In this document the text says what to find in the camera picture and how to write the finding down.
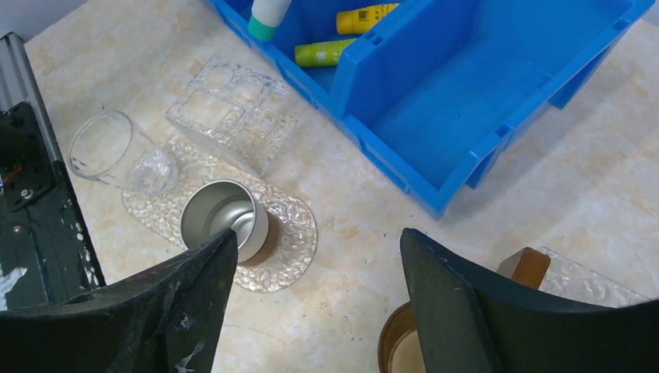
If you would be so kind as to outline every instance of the white glue bottle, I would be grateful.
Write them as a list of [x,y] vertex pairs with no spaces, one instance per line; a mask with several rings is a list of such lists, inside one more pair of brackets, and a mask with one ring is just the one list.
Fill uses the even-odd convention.
[[292,0],[254,0],[247,29],[256,39],[270,41]]

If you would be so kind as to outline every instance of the clear textured placemat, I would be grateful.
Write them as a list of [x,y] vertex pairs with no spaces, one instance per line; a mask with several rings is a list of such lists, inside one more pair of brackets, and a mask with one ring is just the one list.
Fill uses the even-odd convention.
[[546,247],[539,251],[549,255],[552,260],[547,275],[540,284],[540,290],[545,293],[615,308],[650,300]]
[[175,159],[177,178],[169,190],[154,197],[124,191],[124,206],[135,220],[183,250],[180,216],[187,199],[211,181],[235,180],[278,220],[279,242],[265,262],[256,267],[238,266],[234,283],[251,291],[277,291],[296,282],[309,268],[318,234],[313,214],[302,200],[209,156],[184,136],[175,136],[163,149]]

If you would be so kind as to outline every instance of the blue storage crate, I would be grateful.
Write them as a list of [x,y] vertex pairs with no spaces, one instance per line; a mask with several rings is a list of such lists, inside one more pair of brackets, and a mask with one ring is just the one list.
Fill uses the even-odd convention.
[[343,53],[302,70],[299,44],[338,40],[336,13],[392,1],[293,0],[275,38],[252,0],[210,0],[404,193],[439,219],[549,107],[562,108],[654,0],[406,0]]

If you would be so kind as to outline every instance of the yellow glue stick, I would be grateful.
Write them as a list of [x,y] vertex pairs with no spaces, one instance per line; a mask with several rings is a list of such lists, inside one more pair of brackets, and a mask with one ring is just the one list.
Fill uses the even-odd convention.
[[301,68],[336,66],[343,51],[356,39],[303,44],[295,47],[295,63]]
[[398,4],[372,5],[336,14],[336,31],[341,35],[361,35],[380,22]]

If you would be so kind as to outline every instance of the red wire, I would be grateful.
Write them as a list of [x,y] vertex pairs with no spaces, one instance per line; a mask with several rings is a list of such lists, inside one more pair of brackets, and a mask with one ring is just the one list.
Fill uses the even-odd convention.
[[21,166],[14,166],[14,171],[10,173],[9,176],[7,176],[7,179],[0,180],[0,183],[4,184],[14,180],[16,175],[18,175],[18,173],[20,173],[22,169],[23,168]]

